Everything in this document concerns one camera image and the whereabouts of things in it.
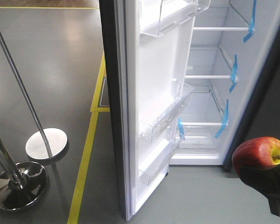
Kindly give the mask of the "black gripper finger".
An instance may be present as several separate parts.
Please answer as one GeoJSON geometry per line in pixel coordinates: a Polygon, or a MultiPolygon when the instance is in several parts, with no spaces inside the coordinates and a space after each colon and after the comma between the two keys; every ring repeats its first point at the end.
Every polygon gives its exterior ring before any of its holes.
{"type": "Polygon", "coordinates": [[[264,168],[241,167],[240,179],[265,196],[270,212],[280,217],[280,164],[264,168]]]}

